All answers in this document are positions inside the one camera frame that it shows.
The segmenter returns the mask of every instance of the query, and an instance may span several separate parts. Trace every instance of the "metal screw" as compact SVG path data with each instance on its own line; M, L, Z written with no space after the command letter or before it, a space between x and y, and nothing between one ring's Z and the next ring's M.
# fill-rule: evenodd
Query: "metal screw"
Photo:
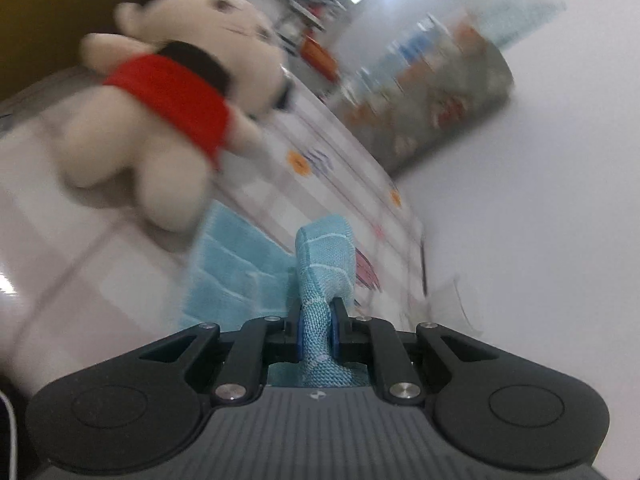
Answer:
M215 394L220 399L238 400L246 395L246 388L234 383L220 384L220 386L216 388Z
M396 383L389 388L389 393L398 399L413 399L420 395L420 386L413 383Z

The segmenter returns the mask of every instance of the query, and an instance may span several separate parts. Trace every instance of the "gray ribbed panel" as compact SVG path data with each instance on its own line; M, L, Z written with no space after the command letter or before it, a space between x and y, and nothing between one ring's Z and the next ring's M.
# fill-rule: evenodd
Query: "gray ribbed panel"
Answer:
M370 388L265 388L256 402L223 408L187 450L113 480L602 480L588 466L545 475L476 462L443 440L417 408ZM38 480L97 480L51 467Z

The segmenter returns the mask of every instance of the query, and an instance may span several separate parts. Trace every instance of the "light blue towel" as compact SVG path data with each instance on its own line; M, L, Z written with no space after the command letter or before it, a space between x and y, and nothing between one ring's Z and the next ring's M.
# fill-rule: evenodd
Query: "light blue towel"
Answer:
M328 301L353 302L355 247L347 221L327 216L298 231L296 256L219 202L212 206L191 254L183 328L215 321L239 330L254 317L285 317L302 300L301 365L273 365L268 381L278 386L359 386L364 365L343 367L331 357Z

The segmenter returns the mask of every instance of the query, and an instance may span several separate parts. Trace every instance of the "white cable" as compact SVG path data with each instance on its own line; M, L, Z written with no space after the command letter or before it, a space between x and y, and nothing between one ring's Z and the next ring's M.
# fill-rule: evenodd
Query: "white cable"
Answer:
M9 397L7 397L2 390L0 390L0 399L4 402L6 412L9 416L9 438L11 445L11 452L9 455L9 480L16 480L18 469L18 425L15 421L14 407L11 405Z

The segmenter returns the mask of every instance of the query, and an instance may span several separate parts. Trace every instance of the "stuffed doll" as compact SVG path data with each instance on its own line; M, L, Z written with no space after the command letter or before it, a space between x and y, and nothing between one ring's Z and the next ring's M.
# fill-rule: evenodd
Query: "stuffed doll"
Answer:
M183 231L206 206L220 150L250 152L254 121L283 107L285 54L244 0L120 4L114 18L124 36L82 40L82 62L106 79L66 126L60 165L78 187L132 168L143 213Z

